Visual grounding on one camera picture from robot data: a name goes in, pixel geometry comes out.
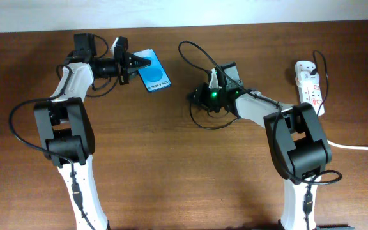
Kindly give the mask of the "blue Galaxy smartphone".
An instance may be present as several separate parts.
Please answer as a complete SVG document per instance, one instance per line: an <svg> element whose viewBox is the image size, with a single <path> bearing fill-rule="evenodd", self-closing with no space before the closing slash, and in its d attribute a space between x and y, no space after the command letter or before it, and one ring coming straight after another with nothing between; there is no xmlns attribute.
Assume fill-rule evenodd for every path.
<svg viewBox="0 0 368 230"><path fill-rule="evenodd" d="M171 86L171 80L153 49L135 52L134 55L151 61L149 66L138 70L142 82L149 93Z"/></svg>

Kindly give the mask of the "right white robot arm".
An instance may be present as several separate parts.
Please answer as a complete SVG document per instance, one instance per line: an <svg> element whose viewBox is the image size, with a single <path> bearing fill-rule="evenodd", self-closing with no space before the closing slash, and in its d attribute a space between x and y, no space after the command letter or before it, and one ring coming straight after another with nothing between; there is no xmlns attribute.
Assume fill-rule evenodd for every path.
<svg viewBox="0 0 368 230"><path fill-rule="evenodd" d="M291 105L245 89L236 63L207 72L208 80L187 98L208 112L225 109L236 119L247 119L266 130L273 165L284 181L281 229L316 229L317 187L332 159L332 151L318 116L309 103Z"/></svg>

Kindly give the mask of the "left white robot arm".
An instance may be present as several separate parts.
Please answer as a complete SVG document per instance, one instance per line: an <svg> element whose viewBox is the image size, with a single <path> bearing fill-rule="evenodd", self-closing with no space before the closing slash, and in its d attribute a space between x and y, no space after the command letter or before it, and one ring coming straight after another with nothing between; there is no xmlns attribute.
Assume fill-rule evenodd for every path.
<svg viewBox="0 0 368 230"><path fill-rule="evenodd" d="M57 167L71 199L77 229L109 229L93 176L95 136L84 106L88 89L97 79L130 76L151 61L128 52L128 40L118 37L106 46L110 58L98 56L91 33L73 37L75 48L63 64L56 92L35 104L34 115L45 157Z"/></svg>

